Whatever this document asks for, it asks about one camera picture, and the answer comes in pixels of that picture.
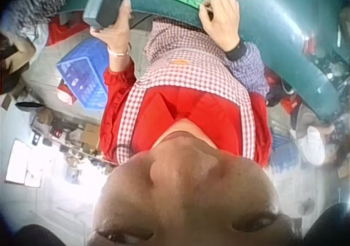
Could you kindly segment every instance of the neck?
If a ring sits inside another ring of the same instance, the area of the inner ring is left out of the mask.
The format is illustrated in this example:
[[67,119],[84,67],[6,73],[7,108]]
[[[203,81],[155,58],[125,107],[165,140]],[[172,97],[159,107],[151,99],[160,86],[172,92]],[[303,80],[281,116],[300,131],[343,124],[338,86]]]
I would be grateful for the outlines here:
[[180,119],[179,121],[175,122],[173,125],[171,125],[153,144],[152,148],[157,146],[166,136],[168,136],[171,133],[177,132],[177,131],[186,131],[188,133],[191,133],[193,136],[195,136],[198,139],[201,139],[202,141],[206,142],[209,146],[217,149],[218,147],[214,144],[214,142],[192,121],[188,119]]

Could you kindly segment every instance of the red sleeve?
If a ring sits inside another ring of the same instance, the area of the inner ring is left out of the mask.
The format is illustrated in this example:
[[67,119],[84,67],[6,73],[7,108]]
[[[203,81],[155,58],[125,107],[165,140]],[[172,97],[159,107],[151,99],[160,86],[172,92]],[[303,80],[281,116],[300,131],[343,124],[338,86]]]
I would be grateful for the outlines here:
[[271,133],[267,123],[267,110],[262,95],[250,92],[254,122],[255,122],[255,158],[254,161],[261,167],[269,164],[271,150]]
[[107,104],[101,121],[100,150],[108,161],[116,162],[116,137],[127,95],[136,81],[134,68],[131,60],[122,72],[114,73],[107,67],[103,74],[107,87]]

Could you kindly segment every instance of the eye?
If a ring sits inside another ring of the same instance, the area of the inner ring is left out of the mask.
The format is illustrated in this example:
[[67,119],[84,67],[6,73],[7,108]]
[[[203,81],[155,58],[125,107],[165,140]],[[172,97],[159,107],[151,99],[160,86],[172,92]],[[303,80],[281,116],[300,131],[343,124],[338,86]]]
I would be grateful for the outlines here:
[[232,227],[237,231],[256,232],[260,231],[275,222],[277,215],[271,213],[262,213],[255,216],[245,217],[243,220]]
[[151,232],[129,233],[122,231],[106,231],[99,232],[98,234],[116,245],[135,245],[146,242],[153,236]]

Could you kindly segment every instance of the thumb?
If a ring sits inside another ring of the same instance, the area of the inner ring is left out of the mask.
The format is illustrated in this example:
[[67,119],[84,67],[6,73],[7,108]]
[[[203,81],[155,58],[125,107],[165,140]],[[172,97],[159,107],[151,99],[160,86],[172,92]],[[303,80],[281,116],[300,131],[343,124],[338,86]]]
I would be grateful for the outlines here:
[[212,22],[210,21],[208,11],[203,4],[200,4],[199,6],[199,18],[202,22],[204,30],[208,32],[208,30],[211,29]]
[[130,0],[123,0],[120,8],[119,8],[119,14],[118,19],[114,26],[129,26],[129,18],[131,13],[131,1]]

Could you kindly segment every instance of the black wristband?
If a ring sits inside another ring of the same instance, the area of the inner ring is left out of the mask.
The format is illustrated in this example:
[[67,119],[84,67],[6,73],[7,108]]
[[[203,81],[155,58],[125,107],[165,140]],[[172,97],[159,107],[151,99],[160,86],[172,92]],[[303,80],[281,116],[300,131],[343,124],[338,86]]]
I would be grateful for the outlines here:
[[230,61],[237,61],[240,59],[242,56],[244,56],[247,52],[247,47],[244,43],[244,41],[241,39],[239,44],[233,48],[231,51],[226,52],[226,57]]

